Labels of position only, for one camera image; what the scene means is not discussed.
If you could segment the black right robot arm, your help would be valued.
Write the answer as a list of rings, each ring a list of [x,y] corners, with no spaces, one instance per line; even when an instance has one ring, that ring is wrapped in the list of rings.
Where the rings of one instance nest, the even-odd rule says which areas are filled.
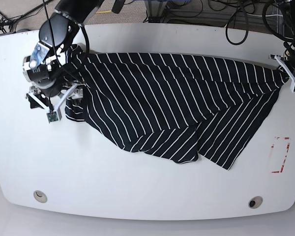
[[[39,30],[39,41],[32,54],[24,59],[23,73],[25,78],[34,84],[45,96],[46,104],[39,96],[33,95],[30,100],[36,106],[47,107],[52,111],[51,97],[57,96],[65,82],[80,84],[77,77],[80,66],[69,63],[61,64],[59,55],[67,52],[73,39],[81,30],[86,42],[85,55],[89,54],[89,39],[85,24],[99,10],[101,0],[61,0],[51,16]]]

